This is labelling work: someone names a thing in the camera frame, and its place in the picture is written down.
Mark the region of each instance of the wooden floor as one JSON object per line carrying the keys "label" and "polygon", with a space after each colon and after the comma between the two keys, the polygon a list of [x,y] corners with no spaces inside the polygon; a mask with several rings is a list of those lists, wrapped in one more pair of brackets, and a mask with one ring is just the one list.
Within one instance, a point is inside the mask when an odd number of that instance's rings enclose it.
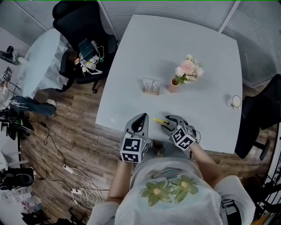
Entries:
{"label": "wooden floor", "polygon": [[[57,110],[54,117],[38,116],[29,113],[30,120],[43,121],[50,129],[54,142],[63,153],[66,164],[69,167],[78,168],[98,185],[101,189],[108,189],[116,170],[119,155],[119,139],[121,132],[95,124],[97,111],[103,92],[105,80],[99,83],[98,93],[92,94],[91,84],[74,84],[67,92],[58,93],[56,91],[39,91],[36,99],[45,102],[52,98],[57,102]],[[243,86],[243,95],[254,96],[261,91]],[[26,140],[21,141],[22,155],[24,159],[30,161],[30,166],[37,172],[36,178],[46,177],[48,171],[50,179],[65,181],[73,188],[77,186],[59,174],[54,168],[72,181],[82,184],[89,184],[84,178],[70,174],[63,169],[64,160],[56,150],[49,138],[45,146],[43,141],[47,136],[47,129],[38,123],[33,123],[35,132]],[[271,148],[263,161],[259,156],[261,150],[253,147],[245,159],[240,159],[237,155],[208,152],[208,154],[220,165],[224,174],[237,175],[242,182],[247,177],[259,174],[263,176],[270,162],[272,149],[275,142],[277,126],[260,132],[258,141],[265,143],[270,139]],[[33,193],[42,200],[43,211],[51,218],[50,222],[56,222],[58,218],[70,218],[68,212],[72,194],[69,187],[61,181],[36,180],[33,184]],[[106,198],[107,191],[102,191]],[[74,213],[78,216],[87,213],[84,220],[86,222],[90,216],[92,208],[84,207],[80,197],[74,195],[75,200],[80,205],[72,203]]]}

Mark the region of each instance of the person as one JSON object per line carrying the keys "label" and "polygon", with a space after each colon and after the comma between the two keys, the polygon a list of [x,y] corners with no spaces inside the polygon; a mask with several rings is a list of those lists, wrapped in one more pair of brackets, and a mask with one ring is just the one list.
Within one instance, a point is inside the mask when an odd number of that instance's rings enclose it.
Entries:
{"label": "person", "polygon": [[0,110],[7,107],[15,111],[31,111],[45,116],[53,116],[56,111],[55,100],[48,99],[46,103],[39,103],[35,99],[13,96],[8,90],[8,80],[1,83],[0,89]]}
{"label": "person", "polygon": [[133,164],[119,161],[107,200],[94,206],[88,225],[251,224],[255,205],[239,178],[224,176],[197,142],[189,149],[198,166],[172,143],[163,143],[163,157],[153,148],[132,177]]}

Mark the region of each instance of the flower pot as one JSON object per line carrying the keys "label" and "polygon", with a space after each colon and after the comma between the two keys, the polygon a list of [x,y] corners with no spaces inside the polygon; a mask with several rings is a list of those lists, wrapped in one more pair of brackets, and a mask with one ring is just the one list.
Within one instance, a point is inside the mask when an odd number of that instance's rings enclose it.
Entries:
{"label": "flower pot", "polygon": [[177,93],[179,91],[179,83],[177,82],[176,78],[171,80],[168,91],[170,93]]}

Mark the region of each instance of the yellow object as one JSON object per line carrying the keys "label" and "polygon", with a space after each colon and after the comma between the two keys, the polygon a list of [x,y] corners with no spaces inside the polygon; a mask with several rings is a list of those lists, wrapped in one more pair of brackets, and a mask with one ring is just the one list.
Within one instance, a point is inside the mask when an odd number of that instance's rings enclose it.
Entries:
{"label": "yellow object", "polygon": [[163,121],[161,119],[154,118],[154,120],[157,121],[157,122],[163,123],[163,124],[167,124],[167,125],[169,124],[169,122]]}

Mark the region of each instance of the white sneaker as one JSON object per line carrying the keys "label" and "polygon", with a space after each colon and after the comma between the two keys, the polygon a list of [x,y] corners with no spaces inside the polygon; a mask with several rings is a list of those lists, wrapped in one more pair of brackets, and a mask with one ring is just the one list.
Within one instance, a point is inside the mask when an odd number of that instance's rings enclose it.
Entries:
{"label": "white sneaker", "polygon": [[48,100],[47,100],[47,103],[50,104],[50,105],[53,105],[55,108],[57,108],[57,103],[56,103],[55,100],[48,99]]}

